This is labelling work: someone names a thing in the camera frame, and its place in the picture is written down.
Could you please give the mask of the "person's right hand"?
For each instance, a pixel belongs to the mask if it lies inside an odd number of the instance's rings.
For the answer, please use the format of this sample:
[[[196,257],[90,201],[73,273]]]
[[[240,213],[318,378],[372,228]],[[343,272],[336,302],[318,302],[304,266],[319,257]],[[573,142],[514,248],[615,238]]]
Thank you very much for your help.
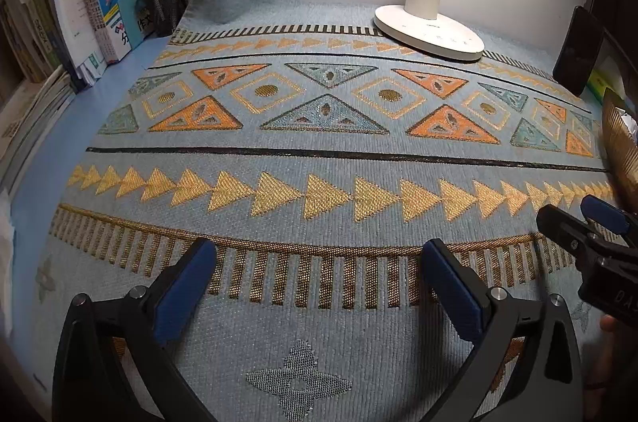
[[[596,421],[603,415],[603,406],[612,394],[614,387],[614,361],[620,348],[624,326],[614,317],[603,314],[599,321],[601,343],[597,346],[594,358],[584,381],[584,420]]]

